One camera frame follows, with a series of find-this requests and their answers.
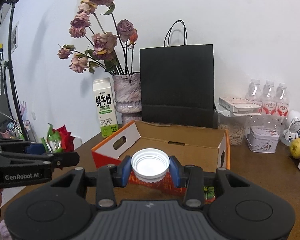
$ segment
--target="marbled vase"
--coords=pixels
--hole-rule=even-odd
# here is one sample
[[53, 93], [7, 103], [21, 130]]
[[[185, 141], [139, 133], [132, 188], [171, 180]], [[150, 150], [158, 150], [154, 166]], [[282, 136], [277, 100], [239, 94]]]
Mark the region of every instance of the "marbled vase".
[[122, 124], [141, 120], [140, 73], [113, 76], [115, 109], [122, 113]]

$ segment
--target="bottle cap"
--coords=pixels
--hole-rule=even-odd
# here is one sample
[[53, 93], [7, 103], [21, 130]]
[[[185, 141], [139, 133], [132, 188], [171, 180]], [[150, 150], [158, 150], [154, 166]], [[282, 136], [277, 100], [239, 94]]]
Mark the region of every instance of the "bottle cap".
[[285, 83], [280, 83], [280, 84], [279, 84], [279, 87], [284, 88], [284, 89], [287, 89], [287, 85], [286, 85]]
[[146, 148], [137, 151], [131, 159], [136, 177], [144, 182], [157, 182], [164, 178], [169, 169], [170, 158], [165, 152]]
[[273, 82], [273, 81], [270, 81], [270, 80], [267, 80], [267, 81], [266, 81], [266, 84], [269, 85], [269, 86], [273, 86], [273, 85], [274, 85], [274, 82]]
[[256, 84], [256, 85], [260, 85], [260, 80], [258, 80], [258, 79], [251, 79], [251, 83]]

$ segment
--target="clear plastic bottle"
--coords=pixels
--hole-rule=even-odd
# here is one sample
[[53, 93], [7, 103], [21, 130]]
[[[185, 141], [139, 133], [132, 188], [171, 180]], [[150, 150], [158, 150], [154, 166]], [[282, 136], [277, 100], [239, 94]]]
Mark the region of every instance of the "clear plastic bottle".
[[251, 83], [248, 88], [248, 92], [245, 96], [245, 99], [252, 101], [253, 103], [257, 104], [258, 106], [263, 107], [263, 102], [261, 99], [262, 92], [260, 89], [260, 80], [258, 79], [251, 79]]
[[279, 87], [276, 90], [275, 101], [277, 103], [276, 115], [287, 116], [289, 109], [289, 96], [287, 92], [287, 85], [285, 83], [279, 84]]
[[275, 114], [276, 111], [276, 101], [274, 93], [274, 82], [266, 81], [262, 91], [262, 101], [263, 101], [263, 114]]

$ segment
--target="green label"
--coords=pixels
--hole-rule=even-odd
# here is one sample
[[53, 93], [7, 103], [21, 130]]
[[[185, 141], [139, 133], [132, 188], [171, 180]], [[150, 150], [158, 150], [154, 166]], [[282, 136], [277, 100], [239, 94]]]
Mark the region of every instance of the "green label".
[[117, 124], [101, 127], [102, 137], [103, 138], [109, 137], [111, 134], [116, 132], [118, 129], [119, 128], [118, 128]]
[[111, 113], [111, 112], [112, 112], [112, 110], [106, 110], [106, 111], [99, 112], [99, 114], [108, 114], [108, 113]]

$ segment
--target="yellow pear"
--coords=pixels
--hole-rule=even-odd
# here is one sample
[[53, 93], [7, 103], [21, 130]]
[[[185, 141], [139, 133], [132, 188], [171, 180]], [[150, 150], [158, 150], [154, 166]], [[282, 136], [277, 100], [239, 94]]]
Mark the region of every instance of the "yellow pear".
[[295, 159], [300, 159], [300, 138], [296, 138], [290, 145], [290, 153]]

